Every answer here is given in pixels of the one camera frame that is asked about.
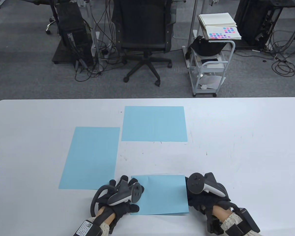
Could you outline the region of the person's left hand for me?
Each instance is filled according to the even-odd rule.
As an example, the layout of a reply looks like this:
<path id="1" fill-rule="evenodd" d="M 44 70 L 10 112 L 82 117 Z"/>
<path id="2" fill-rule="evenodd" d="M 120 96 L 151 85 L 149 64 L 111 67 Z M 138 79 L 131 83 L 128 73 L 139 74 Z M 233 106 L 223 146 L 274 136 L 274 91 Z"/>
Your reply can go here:
<path id="1" fill-rule="evenodd" d="M 114 179 L 112 179 L 109 181 L 109 185 L 119 187 L 122 180 L 125 180 L 128 186 L 137 182 L 137 179 L 135 178 L 132 178 L 130 181 L 128 181 L 129 180 L 128 176 L 122 175 L 118 184 L 116 183 Z M 130 204 L 130 201 L 122 202 L 115 206 L 109 206 L 107 201 L 115 193 L 117 193 L 116 190 L 107 190 L 107 193 L 99 197 L 97 200 L 98 209 L 101 209 L 102 207 L 108 207 L 108 209 L 111 209 L 115 213 L 115 219 L 113 220 L 112 224 L 117 224 L 119 219 L 122 218 L 127 213 L 137 213 L 139 211 L 139 206 L 136 204 Z"/>

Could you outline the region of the person's right hand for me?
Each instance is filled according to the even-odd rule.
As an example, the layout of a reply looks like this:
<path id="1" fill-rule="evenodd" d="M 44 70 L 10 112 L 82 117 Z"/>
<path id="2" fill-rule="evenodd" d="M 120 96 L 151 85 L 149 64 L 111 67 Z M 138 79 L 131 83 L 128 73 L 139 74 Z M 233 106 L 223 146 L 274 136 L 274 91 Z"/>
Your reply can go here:
<path id="1" fill-rule="evenodd" d="M 202 214 L 205 215 L 206 211 L 205 209 L 213 209 L 213 206 L 217 205 L 219 201 L 230 201 L 227 191 L 225 187 L 219 183 L 216 182 L 216 180 L 213 180 L 214 183 L 216 183 L 218 186 L 223 188 L 223 191 L 225 192 L 225 197 L 217 196 L 211 192 L 201 192 L 200 194 L 193 194 L 188 190 L 187 182 L 188 177 L 185 177 L 186 182 L 186 191 L 187 191 L 187 198 L 188 198 L 188 205 L 190 207 L 194 207 L 196 210 L 200 211 Z"/>

